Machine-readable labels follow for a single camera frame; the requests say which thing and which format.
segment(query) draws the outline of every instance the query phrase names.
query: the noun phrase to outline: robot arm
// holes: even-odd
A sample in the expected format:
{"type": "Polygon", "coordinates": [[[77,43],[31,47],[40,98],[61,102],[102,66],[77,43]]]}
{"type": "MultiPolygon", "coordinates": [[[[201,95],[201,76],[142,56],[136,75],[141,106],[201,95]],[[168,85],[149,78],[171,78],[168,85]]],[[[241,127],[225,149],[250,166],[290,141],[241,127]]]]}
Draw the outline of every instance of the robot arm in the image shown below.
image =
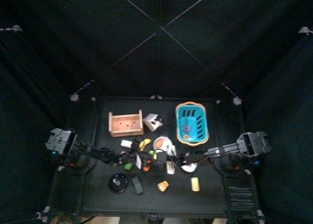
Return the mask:
{"type": "Polygon", "coordinates": [[[128,163],[134,164],[137,160],[141,161],[141,168],[149,166],[151,163],[151,155],[148,153],[129,150],[116,155],[113,151],[104,147],[94,149],[85,145],[78,140],[77,134],[73,131],[65,131],[58,128],[49,132],[49,139],[45,142],[45,146],[57,157],[54,163],[64,166],[82,167],[84,163],[81,161],[85,157],[90,157],[114,167],[128,163]]]}

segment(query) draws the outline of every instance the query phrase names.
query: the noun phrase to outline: yellow object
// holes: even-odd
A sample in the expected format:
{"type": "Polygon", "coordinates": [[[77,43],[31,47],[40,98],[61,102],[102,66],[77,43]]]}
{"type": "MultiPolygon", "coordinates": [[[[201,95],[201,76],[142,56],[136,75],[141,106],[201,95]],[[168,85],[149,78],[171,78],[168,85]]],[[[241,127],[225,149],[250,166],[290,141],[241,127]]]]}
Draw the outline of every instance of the yellow object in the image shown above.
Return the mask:
{"type": "Polygon", "coordinates": [[[151,143],[149,139],[144,139],[142,142],[138,144],[140,151],[144,150],[145,146],[151,143]]]}
{"type": "Polygon", "coordinates": [[[197,192],[200,190],[197,177],[191,178],[191,186],[192,186],[192,191],[197,192]]]}
{"type": "Polygon", "coordinates": [[[165,181],[163,181],[161,183],[157,184],[157,188],[161,192],[165,191],[165,189],[168,188],[168,183],[165,181]]]}

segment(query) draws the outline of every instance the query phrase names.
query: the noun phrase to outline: metal bracket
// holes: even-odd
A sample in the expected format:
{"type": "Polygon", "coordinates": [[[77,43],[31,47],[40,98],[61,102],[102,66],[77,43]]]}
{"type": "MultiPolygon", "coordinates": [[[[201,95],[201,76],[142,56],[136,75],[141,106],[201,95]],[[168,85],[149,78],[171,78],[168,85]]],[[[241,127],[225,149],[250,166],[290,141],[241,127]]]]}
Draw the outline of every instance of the metal bracket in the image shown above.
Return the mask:
{"type": "Polygon", "coordinates": [[[156,213],[152,213],[152,214],[148,214],[148,223],[159,223],[161,224],[163,223],[163,218],[159,214],[156,213]]]}

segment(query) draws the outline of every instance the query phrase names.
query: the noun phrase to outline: white object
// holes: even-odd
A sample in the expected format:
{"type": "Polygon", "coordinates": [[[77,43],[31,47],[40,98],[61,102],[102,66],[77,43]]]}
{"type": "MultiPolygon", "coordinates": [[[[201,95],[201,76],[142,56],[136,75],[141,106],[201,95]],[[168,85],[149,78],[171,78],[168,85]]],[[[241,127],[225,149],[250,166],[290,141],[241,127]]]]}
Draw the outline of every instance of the white object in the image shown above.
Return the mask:
{"type": "MultiPolygon", "coordinates": [[[[167,155],[176,155],[176,147],[173,145],[168,145],[167,155]]],[[[175,174],[175,163],[171,161],[165,161],[165,172],[168,175],[175,174]]]]}
{"type": "MultiPolygon", "coordinates": [[[[176,155],[176,147],[172,145],[171,140],[165,136],[160,136],[152,143],[153,151],[164,151],[167,155],[176,155]]],[[[165,172],[168,175],[175,174],[175,163],[165,161],[165,172]]]]}
{"type": "Polygon", "coordinates": [[[233,97],[233,105],[240,105],[241,104],[241,100],[239,99],[239,97],[233,97]]]}
{"type": "Polygon", "coordinates": [[[120,146],[125,147],[125,148],[130,148],[132,147],[132,142],[128,141],[128,140],[121,140],[120,146]]]}
{"type": "Polygon", "coordinates": [[[153,132],[161,125],[163,123],[157,121],[157,114],[151,113],[144,119],[142,123],[147,125],[149,130],[153,132]]]}
{"type": "Polygon", "coordinates": [[[159,138],[155,139],[152,143],[152,148],[153,151],[160,149],[167,152],[167,149],[172,146],[171,140],[168,139],[167,136],[160,136],[159,138]]]}
{"type": "Polygon", "coordinates": [[[196,163],[191,163],[191,164],[188,164],[188,165],[183,165],[180,168],[181,168],[185,172],[191,173],[191,172],[195,170],[195,168],[196,168],[196,163]]]}
{"type": "Polygon", "coordinates": [[[76,102],[78,101],[78,95],[76,93],[73,93],[70,96],[69,96],[69,99],[70,101],[76,102]]]}

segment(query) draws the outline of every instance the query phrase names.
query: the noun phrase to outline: black cable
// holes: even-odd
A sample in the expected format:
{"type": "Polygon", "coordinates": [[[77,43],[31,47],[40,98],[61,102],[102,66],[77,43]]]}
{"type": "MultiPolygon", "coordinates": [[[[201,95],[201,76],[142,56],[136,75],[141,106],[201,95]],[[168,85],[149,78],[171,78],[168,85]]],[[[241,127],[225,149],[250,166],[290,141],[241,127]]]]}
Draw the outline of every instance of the black cable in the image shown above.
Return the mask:
{"type": "Polygon", "coordinates": [[[85,222],[88,222],[89,220],[92,220],[96,216],[92,216],[90,218],[85,219],[84,221],[80,222],[80,224],[84,224],[85,222]]]}

